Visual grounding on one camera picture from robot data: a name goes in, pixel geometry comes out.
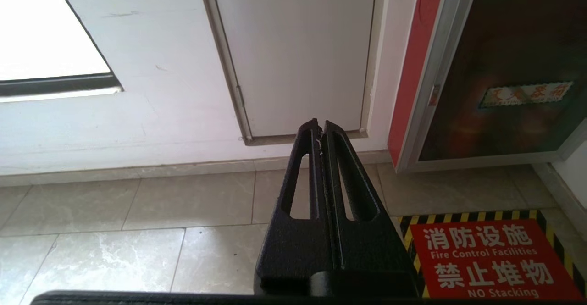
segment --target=baseboard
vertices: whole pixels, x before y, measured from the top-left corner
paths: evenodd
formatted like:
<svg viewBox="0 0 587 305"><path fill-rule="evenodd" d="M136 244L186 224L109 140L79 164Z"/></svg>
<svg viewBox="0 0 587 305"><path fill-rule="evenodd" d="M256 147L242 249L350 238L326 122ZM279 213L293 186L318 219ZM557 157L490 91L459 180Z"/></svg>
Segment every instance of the baseboard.
<svg viewBox="0 0 587 305"><path fill-rule="evenodd" d="M581 235L583 240L587 241L587 209L579 203L572 190L562 180L550 163L532 164L534 171L543 181L544 185L551 192L552 197L560 206L562 211L569 218L570 222Z"/></svg>
<svg viewBox="0 0 587 305"><path fill-rule="evenodd" d="M387 150L357 153L363 164L390 163ZM308 159L302 159L301 167L308 167ZM28 175L0 176L0 187L29 186L31 184L50 184L68 182L88 182L122 179L143 179L149 177L205 175L231 172L282 170L287 167L289 157L250 159L244 161L210 161L178 165L159 165L143 167L121 167L85 171L67 171Z"/></svg>

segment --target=fire hydrant cabinet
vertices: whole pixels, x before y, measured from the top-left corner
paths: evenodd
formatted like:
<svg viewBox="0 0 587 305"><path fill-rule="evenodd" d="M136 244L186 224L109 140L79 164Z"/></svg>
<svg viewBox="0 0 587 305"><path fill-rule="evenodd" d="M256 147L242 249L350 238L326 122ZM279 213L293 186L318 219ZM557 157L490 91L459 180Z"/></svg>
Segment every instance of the fire hydrant cabinet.
<svg viewBox="0 0 587 305"><path fill-rule="evenodd" d="M587 134L587 0L418 0L397 172L566 159Z"/></svg>

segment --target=yellow and black hazard stripe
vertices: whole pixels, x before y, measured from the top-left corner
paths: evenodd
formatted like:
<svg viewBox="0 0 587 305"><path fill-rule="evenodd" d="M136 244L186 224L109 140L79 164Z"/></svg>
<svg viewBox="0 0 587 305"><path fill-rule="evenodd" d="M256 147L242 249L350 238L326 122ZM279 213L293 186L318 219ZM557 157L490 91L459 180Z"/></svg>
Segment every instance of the yellow and black hazard stripe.
<svg viewBox="0 0 587 305"><path fill-rule="evenodd" d="M415 251L415 244L411 236L411 224L432 224L432 223L449 223L449 222L482 222L482 221L506 221L516 219L534 219L537 221L540 229L545 234L548 242L554 249L560 262L565 266L567 273L575 282L579 292L585 297L587 286L585 279L579 273L579 270L573 263L570 254L565 251L560 243L558 237L554 233L552 226L547 223L544 215L540 210L511 210L511 211L481 211L481 212L466 212L466 213L446 213L444 215L422 215L422 216L405 216L398 217L400 222L400 230L402 230L402 238L404 240L405 250L414 263L415 270L418 272L417 288L421 297L428 298L428 288L424 281L422 270L420 269L420 259Z"/></svg>

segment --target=red sign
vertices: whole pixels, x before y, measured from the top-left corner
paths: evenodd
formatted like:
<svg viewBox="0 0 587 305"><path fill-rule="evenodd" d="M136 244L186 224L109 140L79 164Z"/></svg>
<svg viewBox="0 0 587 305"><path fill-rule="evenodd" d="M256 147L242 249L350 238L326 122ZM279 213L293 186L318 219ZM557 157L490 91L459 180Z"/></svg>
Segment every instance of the red sign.
<svg viewBox="0 0 587 305"><path fill-rule="evenodd" d="M536 85L493 87L487 89L480 104L481 108L522 104L558 102L574 82L551 82Z"/></svg>
<svg viewBox="0 0 587 305"><path fill-rule="evenodd" d="M583 299L533 219L410 228L432 298Z"/></svg>

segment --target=metal frame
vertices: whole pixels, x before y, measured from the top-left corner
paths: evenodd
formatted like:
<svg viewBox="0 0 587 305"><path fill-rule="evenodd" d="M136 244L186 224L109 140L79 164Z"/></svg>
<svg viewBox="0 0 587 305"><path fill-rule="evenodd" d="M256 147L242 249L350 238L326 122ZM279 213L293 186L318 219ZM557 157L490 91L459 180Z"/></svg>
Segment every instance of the metal frame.
<svg viewBox="0 0 587 305"><path fill-rule="evenodd" d="M435 95L437 96L436 102L438 102L440 96L442 96L444 82L449 74L450 65L457 50L472 2L473 0L440 0L430 40L431 44L428 47L424 71L417 91L418 96L411 112L409 128L400 153L397 166L398 172L560 161L570 156L587 139L586 119L556 151L419 161L424 141L436 112L436 104L432 104L431 100L432 92L437 93Z"/></svg>
<svg viewBox="0 0 587 305"><path fill-rule="evenodd" d="M371 33L369 40L369 52L367 54L367 61L365 63L365 90L363 92L363 106L361 109L361 119L358 130L346 131L351 138L368 138L367 124L369 121L369 113L371 111L371 92L373 90L375 80L375 68L378 59L378 52L380 48L380 41L383 39L381 32L381 24L383 19L383 3L384 0L373 0L373 14L371 16ZM224 32L224 26L222 25L222 17L220 16L220 10L218 10L218 4L216 0L204 0L206 12L208 14L208 21L210 27L212 27L212 34L216 41L216 47L218 48L218 54L222 62L222 68L224 69L224 75L228 84L228 91L233 101L235 113L241 134L243 134L243 140L247 146L259 146L267 144L291 144L294 142L295 134L283 134L276 136L256 136L254 137L249 126L247 117L247 111L245 109L245 103L241 87L238 84L236 71L233 65L233 59L231 57L230 48L228 46L228 40L226 33Z"/></svg>
<svg viewBox="0 0 587 305"><path fill-rule="evenodd" d="M354 293L365 281L356 277L346 286L346 292L331 297L299 295L247 295L247 294L199 294L174 292L92 292L85 290L57 290L36 296L31 305L468 305L471 299L405 298L363 296ZM397 288L388 284L388 288ZM528 301L520 299L483 299L485 305L518 305ZM569 301L541 299L541 305L567 304Z"/></svg>
<svg viewBox="0 0 587 305"><path fill-rule="evenodd" d="M58 94L65 92L83 92L96 89L112 88L113 92L122 92L123 88L120 82L112 72L102 52L100 52L94 38L90 35L82 20L75 12L68 0L65 0L69 9L75 15L77 21L82 25L82 29L92 41L94 48L100 54L102 60L110 70L107 73L94 73L89 75L71 75L64 77L47 77L35 79L14 79L0 81L0 102L2 98L10 98L10 101L27 100L28 96L43 94Z"/></svg>

